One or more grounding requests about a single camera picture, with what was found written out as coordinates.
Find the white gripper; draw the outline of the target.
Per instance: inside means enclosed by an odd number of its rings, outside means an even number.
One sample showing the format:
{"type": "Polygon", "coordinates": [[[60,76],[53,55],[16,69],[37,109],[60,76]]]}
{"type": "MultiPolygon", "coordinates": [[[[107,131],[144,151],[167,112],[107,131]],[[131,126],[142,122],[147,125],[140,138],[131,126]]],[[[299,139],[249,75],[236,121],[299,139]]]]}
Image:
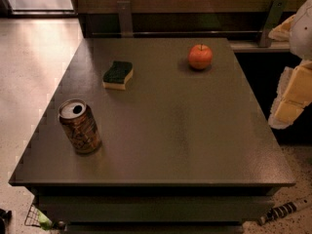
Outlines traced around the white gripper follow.
{"type": "MultiPolygon", "coordinates": [[[[312,59],[312,0],[268,33],[272,40],[290,41],[291,53],[312,59]]],[[[303,60],[296,68],[286,67],[281,74],[277,96],[273,100],[268,124],[283,130],[294,123],[312,102],[312,61],[303,60]]]]}

